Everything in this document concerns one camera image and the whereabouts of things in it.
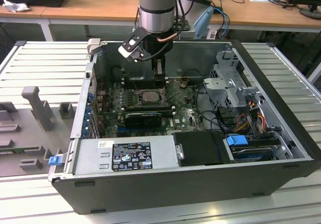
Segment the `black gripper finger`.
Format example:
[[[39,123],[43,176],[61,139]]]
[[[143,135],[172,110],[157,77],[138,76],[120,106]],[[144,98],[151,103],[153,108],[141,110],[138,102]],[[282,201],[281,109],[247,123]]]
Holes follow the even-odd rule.
[[[151,60],[155,85],[164,85],[166,76],[166,57],[160,55]]]

